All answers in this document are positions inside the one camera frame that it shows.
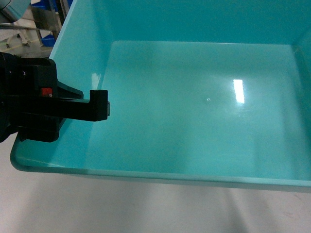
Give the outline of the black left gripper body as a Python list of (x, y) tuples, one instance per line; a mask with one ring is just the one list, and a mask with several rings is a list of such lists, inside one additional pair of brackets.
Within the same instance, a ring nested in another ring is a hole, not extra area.
[(82, 91), (58, 81), (56, 63), (49, 58), (0, 54), (0, 140), (14, 133), (20, 141), (54, 142), (65, 118), (28, 113), (27, 104), (47, 98), (83, 99)]

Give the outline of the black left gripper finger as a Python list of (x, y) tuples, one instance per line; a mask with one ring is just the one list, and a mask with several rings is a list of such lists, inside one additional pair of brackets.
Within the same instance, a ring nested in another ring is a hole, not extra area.
[(107, 90), (90, 90), (89, 100), (24, 97), (23, 112), (83, 121), (102, 121), (110, 116)]

